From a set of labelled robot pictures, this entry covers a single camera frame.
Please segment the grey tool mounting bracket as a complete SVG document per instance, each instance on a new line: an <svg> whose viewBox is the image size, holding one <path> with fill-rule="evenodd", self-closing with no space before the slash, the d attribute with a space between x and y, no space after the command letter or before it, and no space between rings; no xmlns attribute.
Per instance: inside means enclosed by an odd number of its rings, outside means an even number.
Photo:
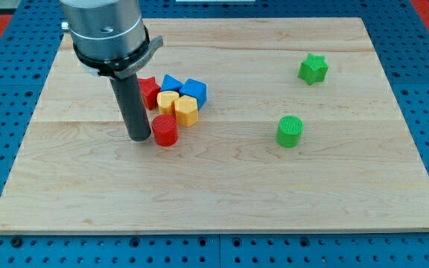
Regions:
<svg viewBox="0 0 429 268"><path fill-rule="evenodd" d="M163 38L151 38L143 22L96 22L92 25L62 23L72 38L80 63L95 76L123 80L142 69L163 46Z"/></svg>

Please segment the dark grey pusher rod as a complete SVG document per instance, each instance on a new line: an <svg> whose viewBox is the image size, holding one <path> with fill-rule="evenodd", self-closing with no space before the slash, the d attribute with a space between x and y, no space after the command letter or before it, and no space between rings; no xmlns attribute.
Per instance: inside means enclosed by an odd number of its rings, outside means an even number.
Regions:
<svg viewBox="0 0 429 268"><path fill-rule="evenodd" d="M150 123L137 76L134 74L123 80L111 79L110 82L124 119L128 136L134 141L148 139L151 134Z"/></svg>

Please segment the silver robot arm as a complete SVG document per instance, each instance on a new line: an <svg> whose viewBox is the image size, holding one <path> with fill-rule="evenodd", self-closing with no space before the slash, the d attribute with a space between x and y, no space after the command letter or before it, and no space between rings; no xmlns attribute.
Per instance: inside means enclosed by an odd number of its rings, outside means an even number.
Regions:
<svg viewBox="0 0 429 268"><path fill-rule="evenodd" d="M137 0L59 0L79 61L91 73L108 77L134 141L150 137L137 72L163 46L151 38Z"/></svg>

